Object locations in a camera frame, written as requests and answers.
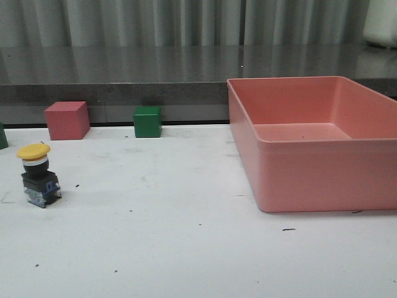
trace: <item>green object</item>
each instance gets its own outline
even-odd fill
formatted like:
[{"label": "green object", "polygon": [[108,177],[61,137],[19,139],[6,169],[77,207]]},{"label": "green object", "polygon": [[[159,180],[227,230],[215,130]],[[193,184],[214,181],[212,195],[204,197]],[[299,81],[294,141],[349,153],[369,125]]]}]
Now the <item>green object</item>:
[{"label": "green object", "polygon": [[0,122],[0,149],[4,149],[8,147],[6,133],[4,132],[4,126]]},{"label": "green object", "polygon": [[161,136],[160,107],[139,107],[134,114],[135,137],[159,138]]}]

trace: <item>red cube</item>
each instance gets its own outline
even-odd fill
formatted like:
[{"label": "red cube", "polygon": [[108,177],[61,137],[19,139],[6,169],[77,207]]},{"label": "red cube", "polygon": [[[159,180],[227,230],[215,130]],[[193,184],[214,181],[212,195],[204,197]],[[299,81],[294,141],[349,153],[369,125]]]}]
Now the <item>red cube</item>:
[{"label": "red cube", "polygon": [[81,140],[90,130],[85,101],[58,101],[44,114],[51,140]]}]

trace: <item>yellow button cap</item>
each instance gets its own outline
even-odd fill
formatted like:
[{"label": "yellow button cap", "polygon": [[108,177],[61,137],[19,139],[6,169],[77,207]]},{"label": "yellow button cap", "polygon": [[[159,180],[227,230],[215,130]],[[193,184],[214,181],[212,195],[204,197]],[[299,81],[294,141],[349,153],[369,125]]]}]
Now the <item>yellow button cap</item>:
[{"label": "yellow button cap", "polygon": [[17,156],[23,160],[37,160],[50,152],[50,146],[47,144],[31,144],[18,150]]}]

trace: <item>pink tray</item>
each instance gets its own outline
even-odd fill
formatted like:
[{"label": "pink tray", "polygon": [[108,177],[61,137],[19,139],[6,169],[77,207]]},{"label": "pink tray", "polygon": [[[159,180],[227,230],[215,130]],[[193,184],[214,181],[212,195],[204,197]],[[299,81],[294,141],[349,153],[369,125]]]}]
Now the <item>pink tray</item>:
[{"label": "pink tray", "polygon": [[228,88],[261,210],[397,209],[397,101],[337,76],[229,79]]}]

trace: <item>white table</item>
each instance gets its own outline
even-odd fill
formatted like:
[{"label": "white table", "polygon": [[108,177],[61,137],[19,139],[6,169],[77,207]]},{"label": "white table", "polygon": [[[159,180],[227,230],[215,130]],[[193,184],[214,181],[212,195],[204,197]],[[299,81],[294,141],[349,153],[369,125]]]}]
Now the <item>white table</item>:
[{"label": "white table", "polygon": [[[397,211],[261,212],[228,125],[6,134],[2,298],[397,297]],[[46,209],[26,201],[16,157],[40,141],[63,192]]]}]

